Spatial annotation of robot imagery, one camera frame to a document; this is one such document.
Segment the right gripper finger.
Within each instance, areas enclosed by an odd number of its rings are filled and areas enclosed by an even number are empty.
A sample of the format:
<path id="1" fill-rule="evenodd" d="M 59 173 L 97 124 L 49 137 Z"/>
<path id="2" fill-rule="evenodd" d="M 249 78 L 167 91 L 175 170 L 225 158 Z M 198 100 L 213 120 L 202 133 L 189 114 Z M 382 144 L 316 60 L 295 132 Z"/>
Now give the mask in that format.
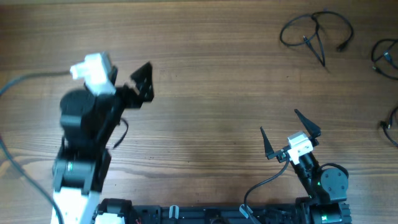
<path id="1" fill-rule="evenodd" d="M 261 130 L 262 138 L 264 141 L 265 155 L 266 155 L 267 159 L 272 159 L 274 157 L 274 150 L 272 148 L 272 145 L 271 145 L 268 137 L 266 136 L 266 133 L 265 133 L 265 130 L 263 129 L 263 127 L 260 127 L 260 130 Z"/>
<path id="2" fill-rule="evenodd" d="M 298 109 L 294 109 L 294 112 L 312 138 L 321 136 L 321 128 L 319 126 L 306 118 Z"/>

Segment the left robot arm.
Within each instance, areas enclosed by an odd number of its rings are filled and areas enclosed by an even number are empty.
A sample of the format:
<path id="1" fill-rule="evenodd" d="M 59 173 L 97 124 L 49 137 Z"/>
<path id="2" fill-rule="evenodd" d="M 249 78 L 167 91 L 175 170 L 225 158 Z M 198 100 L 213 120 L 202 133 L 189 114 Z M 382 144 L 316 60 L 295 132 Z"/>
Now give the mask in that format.
<path id="1" fill-rule="evenodd" d="M 87 86 L 69 91 L 60 101 L 64 130 L 53 164 L 52 223 L 92 223 L 111 162 L 106 147 L 126 109 L 139 109 L 154 99 L 152 64 L 130 76 L 135 83 L 115 93 L 95 95 Z"/>

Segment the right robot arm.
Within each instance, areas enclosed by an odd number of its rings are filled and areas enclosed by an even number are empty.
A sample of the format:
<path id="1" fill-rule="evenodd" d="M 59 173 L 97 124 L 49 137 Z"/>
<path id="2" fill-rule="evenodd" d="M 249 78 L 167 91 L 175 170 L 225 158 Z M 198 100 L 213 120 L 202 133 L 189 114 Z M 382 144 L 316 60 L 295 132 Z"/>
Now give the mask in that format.
<path id="1" fill-rule="evenodd" d="M 284 163 L 280 176 L 291 165 L 307 196 L 297 198 L 293 204 L 268 205 L 261 215 L 252 217 L 260 223 L 351 223 L 351 210 L 346 203 L 348 171 L 341 165 L 320 165 L 313 155 L 319 145 L 321 128 L 295 110 L 307 133 L 299 131 L 287 138 L 288 145 L 274 151 L 265 131 L 261 129 L 268 160 L 276 158 Z"/>

